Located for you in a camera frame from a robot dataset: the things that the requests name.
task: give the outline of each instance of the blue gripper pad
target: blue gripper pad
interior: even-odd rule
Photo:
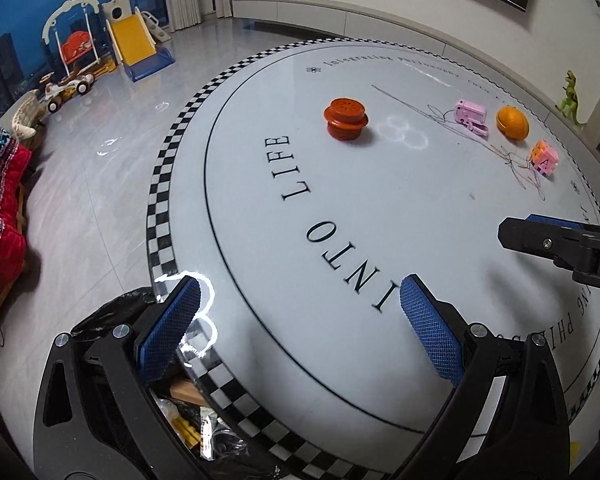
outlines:
[[[527,220],[532,222],[540,222],[541,224],[557,225],[558,227],[566,227],[567,229],[576,229],[580,231],[582,226],[577,222],[569,222],[568,220],[560,220],[559,218],[551,218],[550,216],[529,215]]]
[[[462,368],[462,347],[416,281],[407,276],[400,286],[400,305],[427,351],[438,375],[458,387]]]
[[[138,352],[138,374],[147,386],[162,377],[200,308],[200,284],[191,278],[171,301]]]

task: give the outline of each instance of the orange dome-shaped toy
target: orange dome-shaped toy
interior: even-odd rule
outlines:
[[[529,134],[529,121],[520,110],[513,106],[505,106],[498,111],[496,126],[512,140],[525,140]]]
[[[362,133],[362,128],[369,124],[365,107],[358,101],[343,98],[331,102],[324,111],[327,119],[327,131],[338,140],[354,140]]]

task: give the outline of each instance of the yellow slide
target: yellow slide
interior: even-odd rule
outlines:
[[[126,65],[131,66],[155,54],[155,46],[147,38],[142,18],[137,14],[110,23],[110,27]]]

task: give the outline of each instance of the toy wheel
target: toy wheel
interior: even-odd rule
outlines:
[[[60,107],[62,106],[62,99],[58,96],[54,97],[49,101],[49,104],[46,106],[46,109],[49,110],[52,114],[55,114]]]
[[[85,95],[90,89],[91,86],[86,81],[82,81],[78,83],[78,86],[75,88],[80,95]]]

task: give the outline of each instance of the pink toy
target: pink toy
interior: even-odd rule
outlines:
[[[484,106],[460,99],[456,105],[456,123],[462,124],[470,132],[484,137],[489,136],[489,129],[484,125],[487,109]]]
[[[558,165],[558,153],[544,140],[538,140],[531,151],[531,164],[544,176],[551,175]]]

